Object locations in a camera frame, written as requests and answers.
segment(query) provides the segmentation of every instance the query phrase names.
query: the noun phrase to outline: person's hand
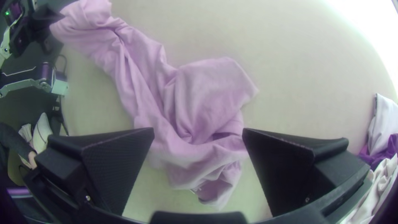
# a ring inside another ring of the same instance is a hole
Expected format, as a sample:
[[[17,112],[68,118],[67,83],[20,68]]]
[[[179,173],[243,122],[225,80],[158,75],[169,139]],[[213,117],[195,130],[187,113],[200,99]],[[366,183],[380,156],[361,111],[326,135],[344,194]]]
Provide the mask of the person's hand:
[[[28,154],[28,158],[29,158],[29,164],[32,166],[32,169],[35,169],[37,167],[36,161],[34,160],[34,158],[36,157],[36,153],[31,151]]]

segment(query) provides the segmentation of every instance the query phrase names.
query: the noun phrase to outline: white cloth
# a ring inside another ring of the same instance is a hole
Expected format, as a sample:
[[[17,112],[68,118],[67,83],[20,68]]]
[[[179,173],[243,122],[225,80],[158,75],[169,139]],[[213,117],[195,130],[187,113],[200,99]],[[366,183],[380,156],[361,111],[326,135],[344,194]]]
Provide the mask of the white cloth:
[[[373,184],[341,224],[367,224],[383,204],[398,174],[397,154],[384,159],[373,173]]]
[[[398,133],[398,105],[377,93],[374,106],[374,117],[368,129],[371,156],[386,149],[390,135]]]
[[[32,146],[32,125],[31,124],[25,124],[24,126],[21,127],[21,129],[18,131],[18,134],[22,136],[23,139],[27,143],[29,143],[30,146]],[[19,156],[21,158],[21,161],[23,164],[25,164],[27,167],[32,168],[30,166],[30,163],[26,161],[24,158]]]
[[[47,138],[53,134],[46,113],[42,113],[33,131],[33,148],[37,154],[47,148]]]

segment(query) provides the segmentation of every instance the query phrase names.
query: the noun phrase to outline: pink cloth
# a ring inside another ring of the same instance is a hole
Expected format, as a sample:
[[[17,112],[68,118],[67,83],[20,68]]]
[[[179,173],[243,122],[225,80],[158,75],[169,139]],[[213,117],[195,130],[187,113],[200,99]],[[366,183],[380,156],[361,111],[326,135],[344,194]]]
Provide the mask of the pink cloth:
[[[154,128],[151,164],[167,170],[173,188],[222,208],[248,157],[240,108],[257,89],[247,74],[230,58],[172,67],[160,43],[111,16],[108,0],[80,0],[61,13],[53,35],[112,77],[135,128]]]

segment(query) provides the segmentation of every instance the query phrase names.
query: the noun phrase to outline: black sleeve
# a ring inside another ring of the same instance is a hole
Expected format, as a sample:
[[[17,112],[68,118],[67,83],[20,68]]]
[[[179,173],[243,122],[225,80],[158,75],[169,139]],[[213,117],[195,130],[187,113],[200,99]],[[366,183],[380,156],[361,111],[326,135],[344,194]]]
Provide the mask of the black sleeve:
[[[28,154],[34,151],[32,147],[12,127],[0,122],[0,144],[10,150],[14,150],[29,161]]]

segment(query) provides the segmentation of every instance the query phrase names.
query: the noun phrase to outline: wrinkled fabric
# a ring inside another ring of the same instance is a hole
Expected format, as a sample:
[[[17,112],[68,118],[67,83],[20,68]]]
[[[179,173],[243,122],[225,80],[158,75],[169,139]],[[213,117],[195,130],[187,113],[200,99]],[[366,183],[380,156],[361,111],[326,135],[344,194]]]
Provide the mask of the wrinkled fabric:
[[[375,170],[382,160],[391,159],[396,153],[398,153],[398,134],[392,134],[388,139],[387,148],[381,152],[371,156],[369,155],[368,146],[365,145],[358,156],[369,164],[372,170]]]
[[[111,16],[108,0],[80,0],[61,13],[53,35],[111,76],[135,128],[154,128],[152,166],[167,170],[173,188],[222,208],[248,157],[240,108],[257,93],[248,75],[230,58],[172,67],[161,44]]]
[[[360,199],[353,211],[348,214],[341,224],[367,224],[378,212],[390,193],[398,174],[398,158],[395,154],[391,159],[384,159],[372,175],[372,186]]]
[[[380,94],[374,98],[374,117],[368,129],[369,155],[387,148],[390,135],[398,133],[398,105]]]

